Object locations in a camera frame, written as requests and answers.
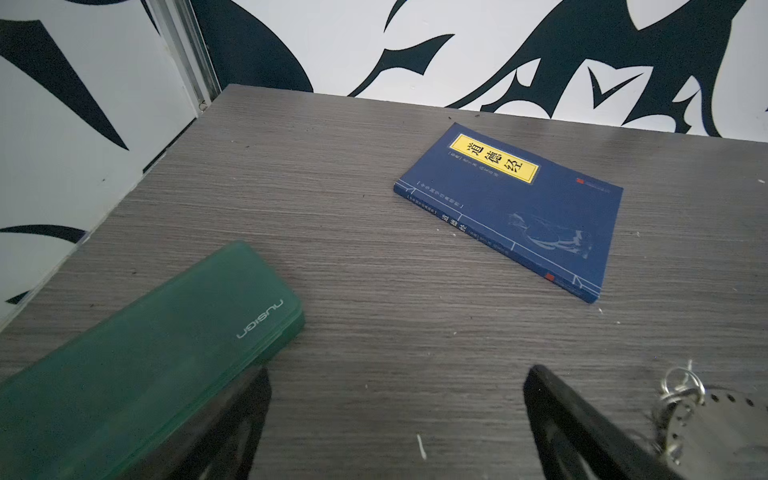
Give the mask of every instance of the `black object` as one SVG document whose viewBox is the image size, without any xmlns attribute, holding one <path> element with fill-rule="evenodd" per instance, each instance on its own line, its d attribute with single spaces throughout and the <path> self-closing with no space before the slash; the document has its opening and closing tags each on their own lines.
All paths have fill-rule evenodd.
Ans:
<svg viewBox="0 0 768 480">
<path fill-rule="evenodd" d="M 120 480 L 246 480 L 272 388 L 266 367 L 251 366 Z"/>
<path fill-rule="evenodd" d="M 581 459 L 598 478 L 606 480 L 682 480 L 547 367 L 531 368 L 523 396 L 547 480 L 588 480 Z"/>
</svg>

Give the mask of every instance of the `book cover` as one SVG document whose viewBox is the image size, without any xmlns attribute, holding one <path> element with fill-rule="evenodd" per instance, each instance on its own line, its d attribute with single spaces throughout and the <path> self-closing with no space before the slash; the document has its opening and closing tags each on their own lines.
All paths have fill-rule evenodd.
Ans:
<svg viewBox="0 0 768 480">
<path fill-rule="evenodd" d="M 600 296 L 621 187 L 453 124 L 394 190 L 584 301 Z"/>
</svg>

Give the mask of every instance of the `desk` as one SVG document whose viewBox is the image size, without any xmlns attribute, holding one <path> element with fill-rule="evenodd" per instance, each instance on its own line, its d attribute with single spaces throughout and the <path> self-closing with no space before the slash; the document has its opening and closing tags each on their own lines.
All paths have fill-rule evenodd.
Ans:
<svg viewBox="0 0 768 480">
<path fill-rule="evenodd" d="M 597 303 L 392 192 L 453 121 L 624 188 Z M 306 312 L 270 364 L 254 478 L 540 478 L 534 363 L 646 434 L 658 379 L 689 358 L 765 397 L 766 159 L 768 144 L 231 85 L 0 335 L 2 375 L 244 239 Z"/>
</svg>

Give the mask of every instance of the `chinese characters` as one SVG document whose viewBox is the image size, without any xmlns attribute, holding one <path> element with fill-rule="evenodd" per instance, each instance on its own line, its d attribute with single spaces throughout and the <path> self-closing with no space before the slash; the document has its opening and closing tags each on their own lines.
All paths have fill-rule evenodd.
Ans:
<svg viewBox="0 0 768 480">
<path fill-rule="evenodd" d="M 504 164 L 504 166 L 507 168 L 507 170 L 512 170 L 513 172 L 518 173 L 518 170 L 520 170 L 520 167 L 522 167 L 523 164 L 516 160 L 507 159 L 507 163 Z"/>
<path fill-rule="evenodd" d="M 489 150 L 488 153 L 485 155 L 485 159 L 487 161 L 492 161 L 493 163 L 497 164 L 502 159 L 502 155 L 497 154 L 493 150 Z"/>
<path fill-rule="evenodd" d="M 475 143 L 470 143 L 469 145 L 467 145 L 467 150 L 471 151 L 475 155 L 479 155 L 480 152 L 483 151 L 483 147 L 481 147 L 480 145 L 477 145 Z"/>
</svg>

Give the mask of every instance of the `black and white wall mural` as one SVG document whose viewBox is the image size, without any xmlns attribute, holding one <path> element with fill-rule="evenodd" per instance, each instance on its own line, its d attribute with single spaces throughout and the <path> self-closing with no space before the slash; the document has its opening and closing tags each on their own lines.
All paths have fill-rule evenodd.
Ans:
<svg viewBox="0 0 768 480">
<path fill-rule="evenodd" d="M 196 116 L 141 0 L 0 2 L 0 326 Z"/>
<path fill-rule="evenodd" d="M 768 141 L 764 0 L 191 0 L 222 86 Z"/>
</svg>

